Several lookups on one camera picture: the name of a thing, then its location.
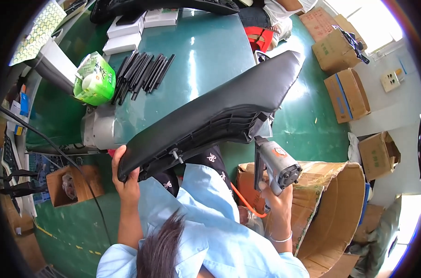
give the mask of black hair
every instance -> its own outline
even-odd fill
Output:
[[[184,215],[178,209],[166,220],[157,234],[148,236],[138,250],[138,278],[173,278],[178,257],[178,245],[184,230]]]

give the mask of black pants with white print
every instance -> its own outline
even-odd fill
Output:
[[[221,179],[223,179],[223,181],[226,183],[227,187],[232,193],[232,196],[234,195],[218,145],[209,148],[204,152],[185,160],[184,162],[190,164],[201,164],[214,169],[221,176]],[[161,173],[157,173],[153,177],[159,181],[173,196],[176,197],[178,195],[180,186],[173,168],[167,169]]]

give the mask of window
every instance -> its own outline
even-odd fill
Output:
[[[402,39],[402,29],[380,0],[324,0],[336,13],[344,16],[363,38],[370,55]]]

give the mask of white sneaker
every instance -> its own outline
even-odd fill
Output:
[[[275,32],[274,36],[272,37],[272,49],[276,48],[281,40],[289,39],[291,37],[292,20],[291,18],[287,17],[286,19],[278,22],[273,27],[278,30],[278,33]]]

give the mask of light blue shirt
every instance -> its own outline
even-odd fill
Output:
[[[175,266],[179,278],[196,278],[202,265],[216,278],[309,278],[291,252],[277,253],[269,240],[240,224],[231,192],[215,170],[187,164],[177,198],[153,177],[139,187],[144,237],[157,232],[175,210],[185,215]],[[114,244],[103,254],[96,277],[134,277],[137,253],[129,246]]]

